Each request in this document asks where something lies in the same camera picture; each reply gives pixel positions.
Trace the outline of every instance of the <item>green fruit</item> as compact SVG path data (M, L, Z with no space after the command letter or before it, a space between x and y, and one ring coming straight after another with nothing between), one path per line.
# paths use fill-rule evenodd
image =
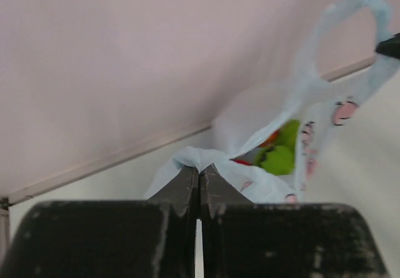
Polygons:
M285 146L295 152L296 149L296 138L298 134L298 130L300 127L299 120L290 120L287 122L281 130L279 131L279 135L276 138L274 145L276 146Z
M256 157L255 165L274 175L289 175L294 169L294 153L284 146L269 146Z

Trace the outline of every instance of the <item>black object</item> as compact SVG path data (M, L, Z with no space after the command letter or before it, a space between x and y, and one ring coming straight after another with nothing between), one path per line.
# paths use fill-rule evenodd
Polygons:
M387 277L364 219L338 204L253 204L211 165L148 201L55 201L22 221L0 278Z
M400 33L397 33L391 39L380 42L375 51L379 54L400 59Z
M10 204L8 197L0 197L0 209L8 211L8 207L12 206Z

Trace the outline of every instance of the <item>scratched black surface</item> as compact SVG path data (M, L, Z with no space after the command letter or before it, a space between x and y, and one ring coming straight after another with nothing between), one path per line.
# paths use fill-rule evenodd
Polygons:
M387 277L365 220L340 204L249 202L200 176L204 271L214 277Z
M142 202L38 204L21 223L0 277L151 277L169 215L169 206Z
M375 51L391 58L400 59L400 33L395 34L387 41L380 42Z

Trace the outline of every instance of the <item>pink wall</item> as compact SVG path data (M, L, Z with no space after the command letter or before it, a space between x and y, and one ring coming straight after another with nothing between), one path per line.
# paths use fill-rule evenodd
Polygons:
M209 119L284 79L335 0L0 0L0 194ZM400 30L400 0L392 28ZM322 72L373 53L360 13L321 46Z

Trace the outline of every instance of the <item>pink print on bag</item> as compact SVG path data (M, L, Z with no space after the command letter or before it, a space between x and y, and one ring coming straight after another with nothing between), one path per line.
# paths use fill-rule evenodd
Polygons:
M335 126L343 126L346 120L350 119L359 107L357 103L350 100L351 97L346 102L336 103L337 108L332 116L332 121Z
M244 190L247 189L251 184L252 184L252 182L246 182L246 183L243 185L243 187L242 187L242 189L241 189L240 191L241 191L241 192L244 191Z
M307 154L307 148L311 145L314 140L314 126L315 122L309 121L304 125L301 131L301 143L303 149L303 155Z
M315 160L314 158L309 158L307 160L307 179L309 179L314 174L316 166L317 160Z
M295 194L288 194L285 197L285 202L286 203L297 203L297 202L299 202L299 200Z

